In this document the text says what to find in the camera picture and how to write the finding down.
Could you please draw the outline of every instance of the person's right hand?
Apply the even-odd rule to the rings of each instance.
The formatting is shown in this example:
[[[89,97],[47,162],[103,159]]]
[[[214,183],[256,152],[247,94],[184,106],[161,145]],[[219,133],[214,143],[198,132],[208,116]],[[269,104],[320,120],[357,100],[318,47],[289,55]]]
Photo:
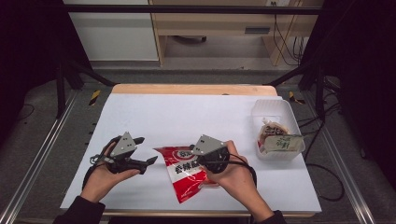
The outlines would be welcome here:
[[[245,157],[238,154],[233,141],[227,142],[227,148],[230,154],[232,154],[230,156],[230,161],[242,162],[237,158],[239,157],[244,162],[248,163]],[[247,208],[257,222],[263,221],[274,214],[257,191],[251,173],[247,167],[237,164],[228,164],[227,168],[219,174],[213,174],[205,167],[204,170],[206,171],[207,178],[217,182],[227,190],[231,196]]]

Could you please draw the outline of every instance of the person's left hand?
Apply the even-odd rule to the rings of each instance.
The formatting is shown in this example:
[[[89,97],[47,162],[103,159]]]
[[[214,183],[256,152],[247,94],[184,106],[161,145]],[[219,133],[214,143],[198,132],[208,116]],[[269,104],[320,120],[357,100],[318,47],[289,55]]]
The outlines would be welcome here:
[[[107,155],[109,149],[115,145],[116,143],[111,144],[107,148],[105,155]],[[114,186],[139,173],[140,171],[138,170],[127,170],[122,173],[113,174],[107,169],[106,162],[102,161],[92,172],[79,196],[92,203],[99,203]]]

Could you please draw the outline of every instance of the clear plastic container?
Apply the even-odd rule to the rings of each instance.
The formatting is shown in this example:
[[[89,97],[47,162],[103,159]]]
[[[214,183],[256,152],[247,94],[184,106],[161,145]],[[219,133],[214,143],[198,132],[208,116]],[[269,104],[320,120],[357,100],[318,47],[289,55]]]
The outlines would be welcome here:
[[[305,150],[304,141],[295,151],[260,150],[259,135],[264,120],[279,123],[289,130],[289,134],[301,134],[289,102],[285,100],[258,100],[251,110],[254,133],[257,134],[257,156],[261,160],[291,161]]]

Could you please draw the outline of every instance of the sleeve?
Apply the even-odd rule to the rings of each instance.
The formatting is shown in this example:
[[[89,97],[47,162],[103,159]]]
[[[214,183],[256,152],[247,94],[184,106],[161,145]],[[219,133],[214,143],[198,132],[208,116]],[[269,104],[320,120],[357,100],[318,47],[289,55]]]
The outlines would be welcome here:
[[[105,211],[102,203],[91,203],[80,196],[77,196],[69,209],[55,218],[53,224],[98,224]]]
[[[274,215],[268,217],[262,222],[258,222],[258,224],[287,224],[285,218],[283,218],[283,214],[280,211],[275,211]]]

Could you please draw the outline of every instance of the red snack bag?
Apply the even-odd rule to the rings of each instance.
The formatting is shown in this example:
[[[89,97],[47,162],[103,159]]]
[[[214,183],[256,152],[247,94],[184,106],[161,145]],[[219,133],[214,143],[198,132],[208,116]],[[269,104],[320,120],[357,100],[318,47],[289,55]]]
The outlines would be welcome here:
[[[217,185],[207,179],[206,172],[201,169],[197,162],[197,156],[191,154],[189,147],[158,147],[154,149],[163,154],[179,203],[186,202],[204,185]]]

